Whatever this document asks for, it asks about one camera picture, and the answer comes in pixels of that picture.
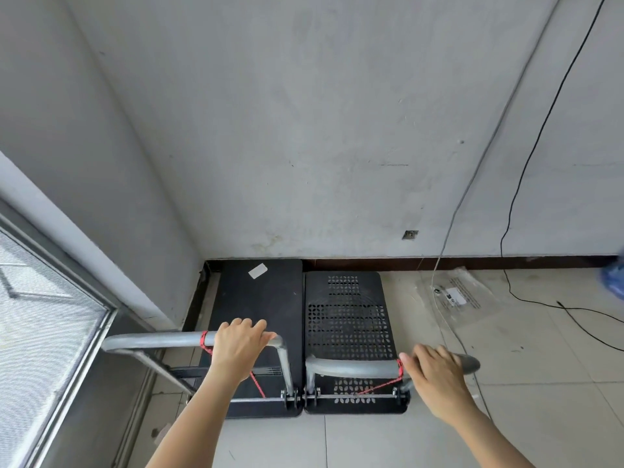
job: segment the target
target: gray metal handle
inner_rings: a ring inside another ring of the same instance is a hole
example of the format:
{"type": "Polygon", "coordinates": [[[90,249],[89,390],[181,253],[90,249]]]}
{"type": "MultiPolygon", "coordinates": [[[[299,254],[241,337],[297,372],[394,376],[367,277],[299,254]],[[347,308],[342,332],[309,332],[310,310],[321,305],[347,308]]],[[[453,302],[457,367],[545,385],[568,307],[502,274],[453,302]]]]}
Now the gray metal handle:
{"type": "MultiPolygon", "coordinates": [[[[114,335],[105,338],[102,349],[107,353],[121,353],[134,356],[137,360],[156,371],[171,383],[177,385],[187,394],[194,394],[195,390],[184,381],[177,379],[159,361],[154,360],[144,351],[145,348],[175,348],[175,347],[196,347],[200,345],[203,332],[158,332],[158,333],[129,333],[124,335],[114,335]]],[[[206,346],[214,346],[216,332],[207,332],[204,343],[206,346]]],[[[270,340],[267,346],[272,346],[277,350],[286,392],[289,396],[294,395],[293,378],[288,362],[288,350],[282,337],[277,335],[270,340]]]]}
{"type": "MultiPolygon", "coordinates": [[[[464,374],[472,374],[481,367],[478,359],[467,354],[458,354],[464,374]]],[[[351,361],[340,359],[320,359],[310,356],[306,359],[306,373],[308,375],[308,393],[315,390],[315,376],[334,376],[362,379],[393,379],[399,376],[399,365],[396,360],[384,361],[351,361]]],[[[406,382],[401,389],[407,391],[413,387],[412,381],[406,382]]]]}

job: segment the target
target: window screen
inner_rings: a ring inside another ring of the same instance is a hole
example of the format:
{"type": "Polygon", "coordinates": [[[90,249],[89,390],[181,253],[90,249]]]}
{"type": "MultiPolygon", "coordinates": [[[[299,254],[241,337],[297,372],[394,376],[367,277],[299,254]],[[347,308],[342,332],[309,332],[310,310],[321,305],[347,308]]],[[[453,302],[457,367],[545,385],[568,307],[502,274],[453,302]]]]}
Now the window screen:
{"type": "Polygon", "coordinates": [[[24,465],[107,313],[0,231],[0,468],[24,465]]]}

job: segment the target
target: red cord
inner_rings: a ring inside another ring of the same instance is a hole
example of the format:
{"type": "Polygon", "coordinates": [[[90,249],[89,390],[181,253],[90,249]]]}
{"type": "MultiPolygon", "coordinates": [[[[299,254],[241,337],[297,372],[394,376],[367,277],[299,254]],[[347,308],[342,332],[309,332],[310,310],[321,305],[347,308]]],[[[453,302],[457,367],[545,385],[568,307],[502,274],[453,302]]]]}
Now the red cord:
{"type": "Polygon", "coordinates": [[[399,377],[398,378],[393,379],[392,381],[388,381],[387,383],[384,383],[384,384],[376,385],[375,387],[371,387],[370,389],[366,389],[365,391],[360,391],[358,394],[370,393],[371,391],[374,391],[375,389],[379,389],[380,387],[384,387],[385,385],[398,383],[400,380],[402,380],[403,379],[403,363],[401,362],[400,359],[396,360],[396,362],[399,364],[399,377]]]}
{"type": "MultiPolygon", "coordinates": [[[[201,334],[201,338],[199,338],[199,346],[201,347],[201,349],[203,349],[206,353],[208,353],[209,355],[212,356],[212,348],[209,348],[206,346],[206,335],[208,333],[208,330],[204,330],[204,332],[201,334]]],[[[260,383],[258,382],[258,379],[256,379],[256,377],[254,376],[254,372],[250,371],[249,372],[249,376],[252,377],[254,383],[256,384],[256,387],[258,388],[258,390],[260,391],[260,395],[262,396],[263,399],[266,399],[266,395],[265,392],[262,390],[262,388],[260,387],[260,383]]]]}

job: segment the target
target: black platform trolley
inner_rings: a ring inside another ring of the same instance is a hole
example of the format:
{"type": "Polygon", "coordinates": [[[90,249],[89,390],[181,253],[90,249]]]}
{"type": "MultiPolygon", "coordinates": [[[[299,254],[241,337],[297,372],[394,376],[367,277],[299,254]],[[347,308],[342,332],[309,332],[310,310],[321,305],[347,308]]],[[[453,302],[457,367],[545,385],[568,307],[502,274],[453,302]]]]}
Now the black platform trolley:
{"type": "MultiPolygon", "coordinates": [[[[243,381],[228,417],[310,414],[400,414],[412,382],[397,360],[381,279],[375,272],[312,271],[299,259],[226,261],[208,331],[156,332],[108,337],[102,349],[127,354],[192,396],[209,367],[169,368],[146,349],[214,344],[222,322],[265,319],[278,337],[243,381]]],[[[459,355],[464,373],[479,369],[459,355]]]]}

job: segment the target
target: forearm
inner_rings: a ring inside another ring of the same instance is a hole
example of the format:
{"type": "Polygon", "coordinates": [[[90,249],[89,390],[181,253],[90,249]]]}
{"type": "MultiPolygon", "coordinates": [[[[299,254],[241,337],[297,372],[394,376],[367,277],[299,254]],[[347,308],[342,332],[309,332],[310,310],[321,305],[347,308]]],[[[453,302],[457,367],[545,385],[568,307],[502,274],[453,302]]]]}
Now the forearm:
{"type": "Polygon", "coordinates": [[[146,468],[212,466],[223,420],[236,391],[227,371],[212,368],[173,424],[146,468]]]}
{"type": "Polygon", "coordinates": [[[476,407],[453,425],[482,468],[535,468],[476,407]]]}

